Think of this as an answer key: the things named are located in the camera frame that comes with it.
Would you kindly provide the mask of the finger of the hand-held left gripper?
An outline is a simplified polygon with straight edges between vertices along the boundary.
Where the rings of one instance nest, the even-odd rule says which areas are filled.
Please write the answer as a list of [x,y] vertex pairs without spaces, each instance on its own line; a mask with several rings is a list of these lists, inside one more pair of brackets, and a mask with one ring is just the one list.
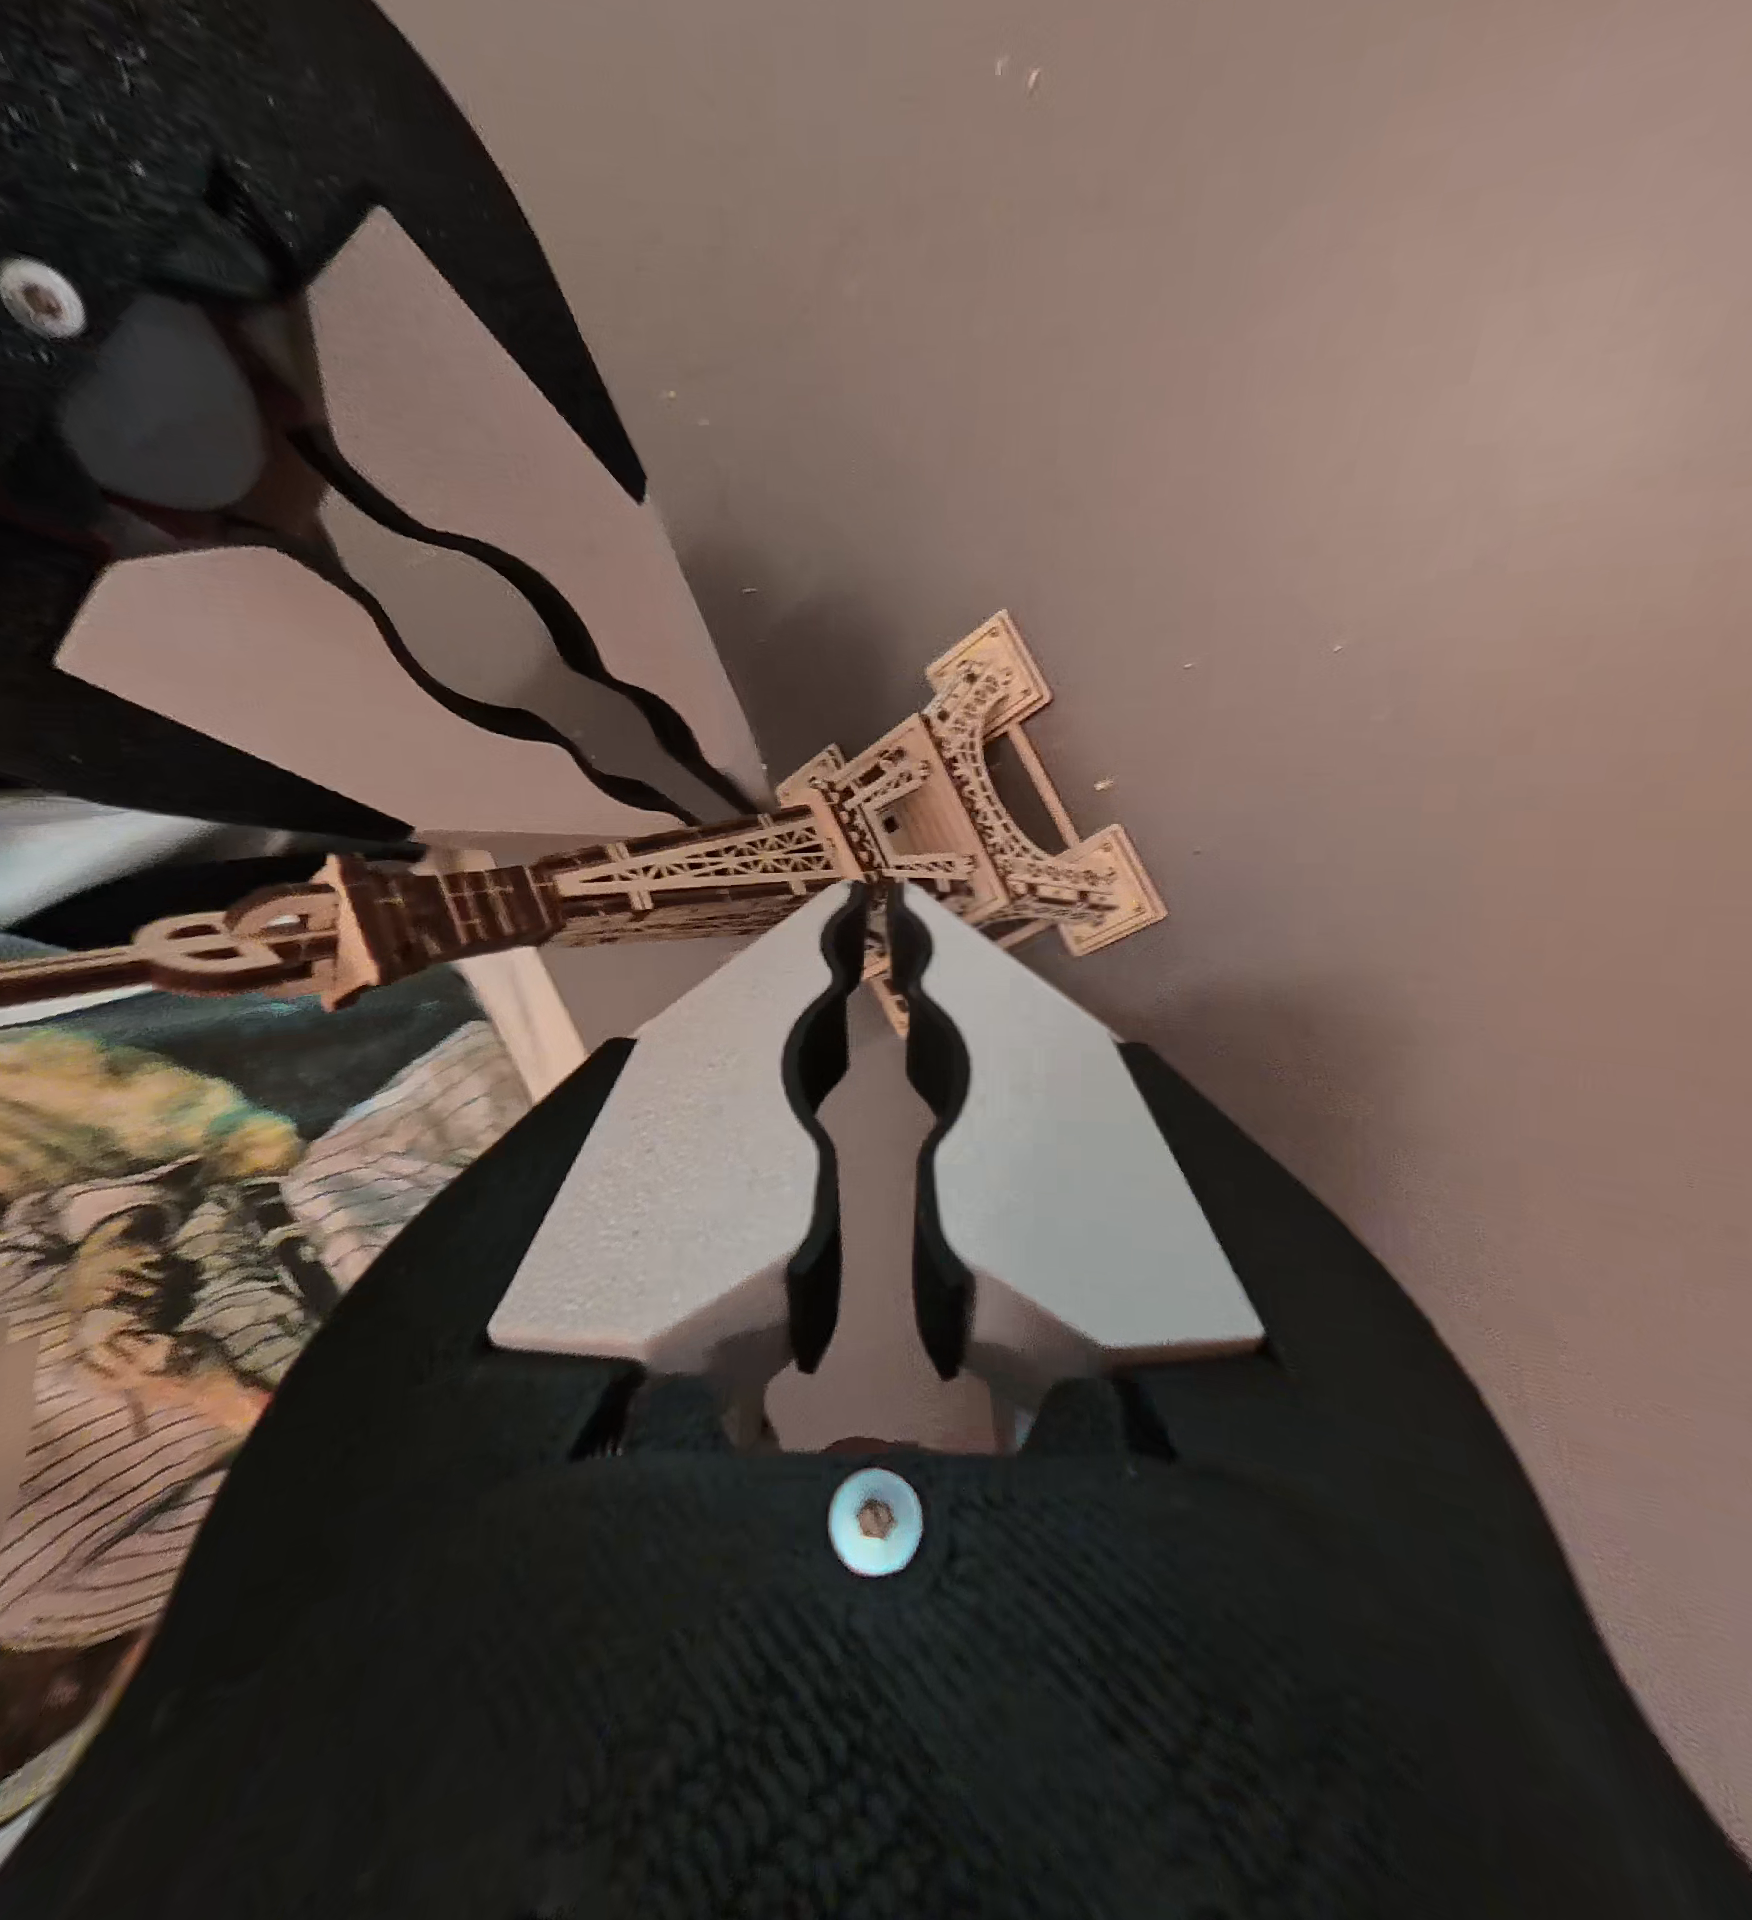
[[349,795],[765,795],[650,501],[634,501],[384,209],[265,317],[326,468],[292,767]]
[[54,666],[415,835],[640,835],[733,814],[465,556],[377,554],[357,591],[270,545],[121,559]]

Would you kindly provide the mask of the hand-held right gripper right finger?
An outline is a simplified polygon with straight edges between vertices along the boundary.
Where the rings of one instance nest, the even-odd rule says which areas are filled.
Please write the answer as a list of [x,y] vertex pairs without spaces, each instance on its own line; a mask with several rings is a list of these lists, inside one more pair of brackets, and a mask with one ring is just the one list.
[[916,885],[886,899],[913,1317],[940,1378],[1091,1378],[1252,1353],[1266,1329],[1116,1036]]

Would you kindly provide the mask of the grey desk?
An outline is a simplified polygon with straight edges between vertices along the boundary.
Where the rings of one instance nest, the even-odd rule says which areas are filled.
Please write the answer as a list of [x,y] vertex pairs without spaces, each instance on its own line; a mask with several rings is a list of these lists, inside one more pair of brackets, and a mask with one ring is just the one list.
[[1055,973],[1390,1263],[1752,1856],[1752,2],[393,2],[762,754],[1014,615]]

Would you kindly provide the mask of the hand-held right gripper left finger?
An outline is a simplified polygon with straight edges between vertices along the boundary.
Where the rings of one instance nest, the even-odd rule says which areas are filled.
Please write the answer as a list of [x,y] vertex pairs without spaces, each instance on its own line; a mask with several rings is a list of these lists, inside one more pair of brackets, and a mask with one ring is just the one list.
[[650,1374],[816,1370],[838,1324],[838,1158],[868,888],[835,881],[627,1044],[489,1340]]

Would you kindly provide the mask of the wooden tower model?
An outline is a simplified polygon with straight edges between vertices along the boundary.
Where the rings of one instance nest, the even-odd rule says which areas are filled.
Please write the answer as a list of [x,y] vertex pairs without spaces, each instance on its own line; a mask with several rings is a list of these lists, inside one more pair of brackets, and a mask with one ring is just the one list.
[[1074,959],[1163,925],[1129,831],[1081,832],[1025,734],[1055,693],[1011,615],[936,657],[927,686],[861,754],[799,765],[777,810],[444,874],[332,852],[121,946],[0,962],[0,1012],[148,990],[312,996],[334,1012],[492,953],[758,936],[835,881],[873,902],[909,881],[998,946],[1055,929]]

